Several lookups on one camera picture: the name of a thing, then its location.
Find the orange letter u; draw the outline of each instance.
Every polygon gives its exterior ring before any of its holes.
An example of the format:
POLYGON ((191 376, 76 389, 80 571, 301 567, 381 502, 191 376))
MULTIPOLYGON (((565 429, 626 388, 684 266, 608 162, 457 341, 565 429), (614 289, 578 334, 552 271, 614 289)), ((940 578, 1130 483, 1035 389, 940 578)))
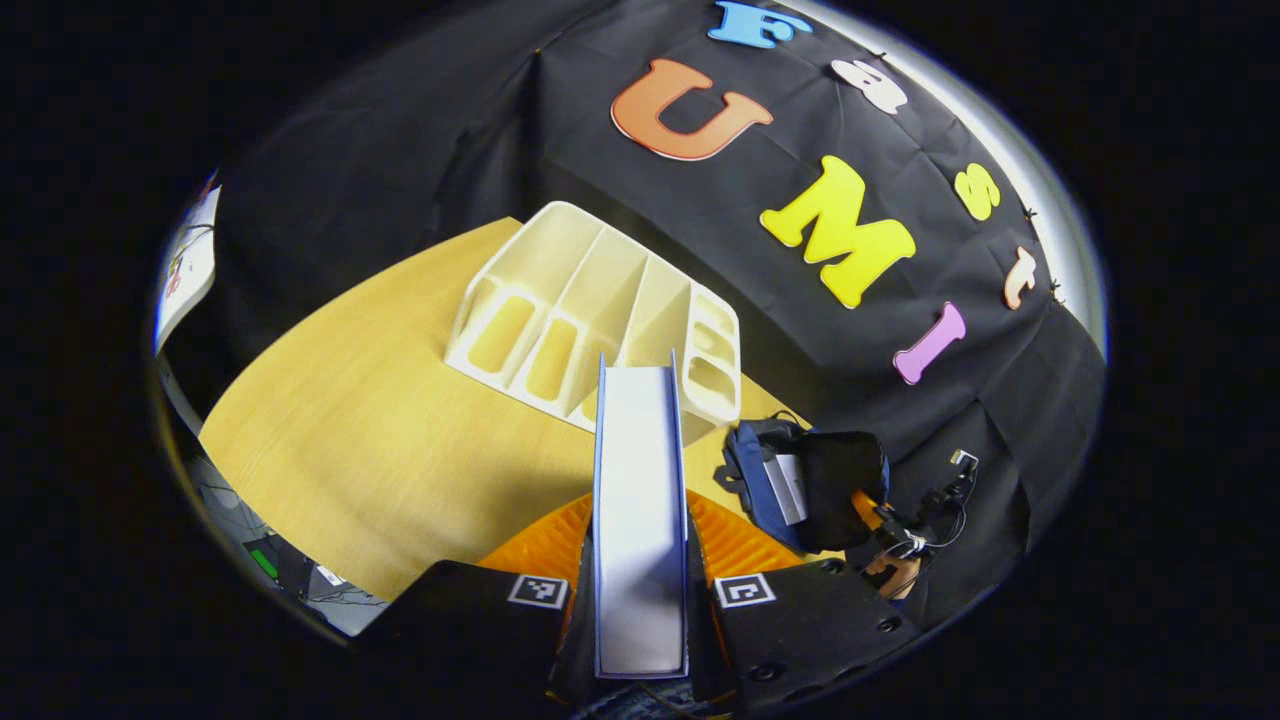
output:
POLYGON ((712 78, 675 60, 652 60, 650 70, 613 100, 613 124, 622 135, 676 160, 705 160, 719 152, 755 123, 767 126, 773 115, 750 97, 724 94, 724 109, 695 132, 673 132, 658 115, 690 90, 707 90, 712 78))

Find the white 3d-printed organizer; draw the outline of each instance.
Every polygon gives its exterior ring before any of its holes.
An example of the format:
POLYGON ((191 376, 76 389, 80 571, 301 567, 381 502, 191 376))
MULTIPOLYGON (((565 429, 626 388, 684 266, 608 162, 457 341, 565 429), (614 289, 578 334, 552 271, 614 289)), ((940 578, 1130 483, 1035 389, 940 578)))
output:
POLYGON ((737 420, 737 314, 639 242, 568 202, 550 202, 471 279, 444 363, 595 432, 599 357, 678 364, 690 445, 737 420))

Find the white book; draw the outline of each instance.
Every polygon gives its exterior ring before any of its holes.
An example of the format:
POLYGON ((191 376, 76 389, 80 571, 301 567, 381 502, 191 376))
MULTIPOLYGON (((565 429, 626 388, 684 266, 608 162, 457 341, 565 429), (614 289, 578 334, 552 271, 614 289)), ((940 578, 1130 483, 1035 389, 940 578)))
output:
POLYGON ((595 674, 689 673, 689 537, 680 401, 671 368, 605 368, 595 429, 595 674))

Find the yellow letter m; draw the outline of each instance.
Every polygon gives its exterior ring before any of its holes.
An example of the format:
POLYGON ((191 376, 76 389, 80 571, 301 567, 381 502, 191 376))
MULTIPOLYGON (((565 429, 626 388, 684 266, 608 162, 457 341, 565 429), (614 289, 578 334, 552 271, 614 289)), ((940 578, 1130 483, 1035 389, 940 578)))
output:
POLYGON ((867 183, 835 155, 822 159, 822 177, 814 181, 782 210, 760 213, 760 224, 778 242, 795 247, 804 242, 804 228, 813 223, 805 263, 822 263, 838 255, 846 258, 824 265, 818 277, 845 307, 858 307, 863 292, 893 263, 915 255, 911 233, 897 220, 858 224, 867 183))

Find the white paper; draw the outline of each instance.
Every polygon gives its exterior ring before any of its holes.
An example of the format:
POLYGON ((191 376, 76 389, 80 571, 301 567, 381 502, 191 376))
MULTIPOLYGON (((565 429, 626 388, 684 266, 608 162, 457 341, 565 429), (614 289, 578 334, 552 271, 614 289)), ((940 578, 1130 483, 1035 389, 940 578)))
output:
POLYGON ((218 213, 215 187, 183 223, 169 249, 164 266, 164 286, 156 309, 155 352, 160 352, 169 333, 196 306, 214 284, 214 231, 189 225, 211 225, 218 213))

